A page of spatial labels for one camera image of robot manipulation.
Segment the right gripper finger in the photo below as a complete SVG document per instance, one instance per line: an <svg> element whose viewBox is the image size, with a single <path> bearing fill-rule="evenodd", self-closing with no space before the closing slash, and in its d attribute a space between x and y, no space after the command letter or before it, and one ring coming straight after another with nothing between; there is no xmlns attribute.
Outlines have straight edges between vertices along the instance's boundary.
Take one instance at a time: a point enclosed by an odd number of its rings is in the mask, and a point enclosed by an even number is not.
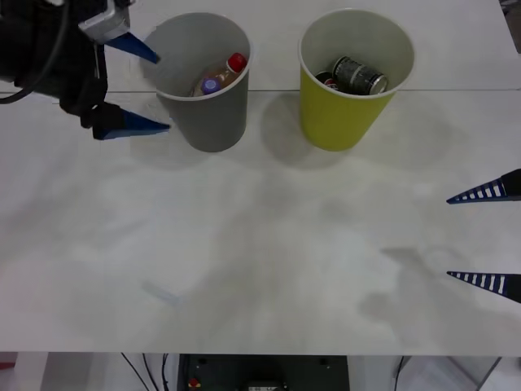
<svg viewBox="0 0 521 391"><path fill-rule="evenodd" d="M520 303L520 274L472 273L453 270L447 271L446 274L487 292Z"/></svg>
<svg viewBox="0 0 521 391"><path fill-rule="evenodd" d="M520 201L520 169L473 187L446 200L447 203Z"/></svg>

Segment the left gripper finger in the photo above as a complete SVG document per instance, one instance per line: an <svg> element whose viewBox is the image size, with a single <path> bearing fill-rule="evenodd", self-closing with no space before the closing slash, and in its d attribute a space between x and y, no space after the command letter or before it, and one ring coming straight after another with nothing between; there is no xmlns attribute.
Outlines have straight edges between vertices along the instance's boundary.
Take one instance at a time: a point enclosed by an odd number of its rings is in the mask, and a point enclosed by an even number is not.
<svg viewBox="0 0 521 391"><path fill-rule="evenodd" d="M130 32L107 41L105 45L135 55L153 64L160 61L160 57L148 45Z"/></svg>
<svg viewBox="0 0 521 391"><path fill-rule="evenodd" d="M81 115L81 126L99 141L168 132L170 125L153 121L112 103L101 103Z"/></svg>

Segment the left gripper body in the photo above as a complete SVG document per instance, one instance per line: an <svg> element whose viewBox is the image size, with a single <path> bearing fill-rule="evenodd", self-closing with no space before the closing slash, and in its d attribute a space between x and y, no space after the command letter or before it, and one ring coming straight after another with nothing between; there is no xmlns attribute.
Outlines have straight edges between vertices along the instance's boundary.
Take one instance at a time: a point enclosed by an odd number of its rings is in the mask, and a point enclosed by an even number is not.
<svg viewBox="0 0 521 391"><path fill-rule="evenodd" d="M98 106L107 94L107 67L104 46L86 43L73 47L73 56L63 61L63 86L59 106L77 116L82 123L92 123Z"/></svg>

